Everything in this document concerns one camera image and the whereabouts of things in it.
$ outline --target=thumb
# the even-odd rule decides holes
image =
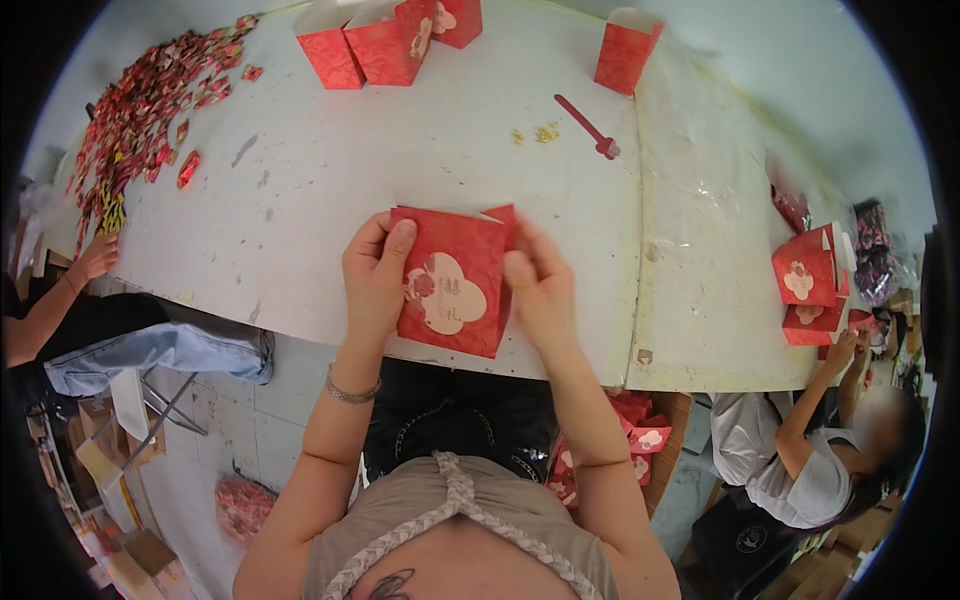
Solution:
[[[403,272],[403,264],[407,261],[407,255],[414,247],[414,241],[417,239],[417,224],[410,219],[400,221],[387,235],[383,243],[383,255],[377,269]]]
[[[519,250],[511,250],[504,254],[503,276],[514,290],[514,294],[524,296],[537,289],[537,270],[527,255]]]

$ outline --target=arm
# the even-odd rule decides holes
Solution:
[[[347,394],[376,385],[403,306],[403,264],[417,229],[401,221],[388,236],[389,223],[388,213],[374,215],[344,251],[347,337],[330,382]],[[233,580],[234,598],[300,598],[311,541],[347,513],[372,409],[372,402],[342,402],[324,386],[290,481]]]
[[[804,394],[790,409],[780,429],[777,430],[777,453],[780,460],[783,461],[787,474],[794,480],[800,477],[800,471],[804,470],[806,461],[813,454],[813,446],[804,436],[806,425],[813,417],[813,411],[816,410],[817,404],[820,403],[820,398],[824,396],[830,382],[850,362],[853,348],[856,345],[857,337],[855,334],[846,330],[840,334],[840,339],[827,352],[827,360],[824,361],[823,367],[813,376],[813,380],[806,386]]]
[[[94,277],[101,276],[120,259],[117,234],[94,238],[83,256],[70,267],[49,292],[20,320],[4,317],[7,367],[16,367],[36,358],[40,349],[60,326],[73,300]]]
[[[673,565],[650,526],[626,436],[577,342],[573,275],[553,243],[522,218],[516,246],[504,259],[504,275],[550,379],[573,457],[581,524],[604,542],[624,598],[680,598]]]
[[[867,364],[867,337],[869,331],[861,330],[857,335],[858,343],[853,348],[853,362],[843,379],[840,380],[840,388],[837,390],[837,412],[840,413],[840,426],[849,427],[850,417],[856,410],[857,390],[860,387],[860,375],[863,374],[863,368]]]

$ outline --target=silver bracelet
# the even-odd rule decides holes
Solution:
[[[331,396],[347,404],[366,404],[367,402],[372,402],[376,399],[376,393],[380,390],[380,386],[383,385],[383,381],[377,377],[376,385],[373,386],[373,389],[369,392],[364,392],[363,394],[348,394],[338,390],[337,386],[333,385],[333,382],[330,381],[330,374],[332,372],[333,363],[330,363],[330,366],[326,368],[326,382],[324,383],[324,387],[330,392]]]

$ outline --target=flower-shaped label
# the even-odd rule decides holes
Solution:
[[[464,323],[477,321],[487,312],[483,291],[445,252],[430,254],[422,269],[407,274],[404,295],[423,311],[427,326],[443,335],[460,333]]]
[[[654,449],[660,445],[661,442],[663,442],[663,436],[656,429],[651,429],[634,440],[634,443],[645,452],[649,452],[650,450]]]
[[[783,275],[783,285],[793,292],[798,300],[806,300],[813,289],[813,275],[802,262],[794,260],[790,263],[790,270]]]
[[[457,26],[457,17],[446,11],[443,2],[437,2],[437,18],[433,22],[433,33],[442,34]]]
[[[410,42],[410,56],[422,59],[426,54],[426,45],[430,43],[430,31],[433,29],[433,19],[424,17],[420,22],[420,29]]]
[[[642,456],[634,458],[634,475],[636,475],[637,481],[643,479],[643,475],[646,475],[648,470],[650,470],[650,463],[646,462]]]
[[[809,325],[814,319],[824,314],[823,306],[794,306],[793,310],[797,313],[801,325]]]

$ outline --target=table surface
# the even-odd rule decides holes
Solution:
[[[855,225],[849,201],[798,145],[669,38],[636,95],[642,258],[630,389],[762,392],[806,387],[816,347],[790,347],[770,256],[792,235],[770,202],[775,155],[813,226]],[[868,309],[854,292],[845,306]]]
[[[776,152],[806,186],[814,225],[845,201],[762,113],[691,66],[669,36],[636,103],[592,81],[604,23],[539,2],[486,0],[467,48],[432,43],[410,87],[323,89],[292,36],[300,11],[264,19],[224,102],[179,115],[175,186],[127,186],[128,223],[112,275],[169,300],[306,340],[345,333],[340,254],[372,213],[395,204],[472,211],[515,203],[557,241],[577,279],[579,336],[605,385],[721,392],[805,386],[816,348],[780,331],[770,255],[790,231],[769,202]],[[607,161],[554,101],[563,94],[623,154]],[[559,123],[560,137],[535,141]],[[514,144],[512,131],[526,144]],[[77,146],[58,175],[61,189]],[[44,243],[72,255],[77,210]],[[849,306],[863,307],[860,299]],[[390,355],[523,377],[542,365],[511,319],[489,360],[393,338]]]
[[[570,262],[581,342],[603,382],[622,384],[636,307],[639,156],[633,99],[592,81],[604,23],[542,3],[487,0],[484,33],[463,50],[433,42],[412,86],[327,91],[292,35],[299,15],[266,18],[248,35],[242,64],[264,67],[257,82],[239,81],[238,68],[230,97],[171,124],[189,117],[180,160],[196,148],[201,165],[183,190],[179,161],[156,184],[128,184],[112,274],[228,319],[339,344],[340,255],[371,214],[395,204],[473,211],[515,203]],[[621,157],[597,154],[556,93],[614,137]],[[552,121],[560,137],[536,142],[536,127]],[[73,254],[76,218],[64,211],[48,231],[50,248]],[[387,351],[543,377],[516,319],[495,360],[398,338]]]

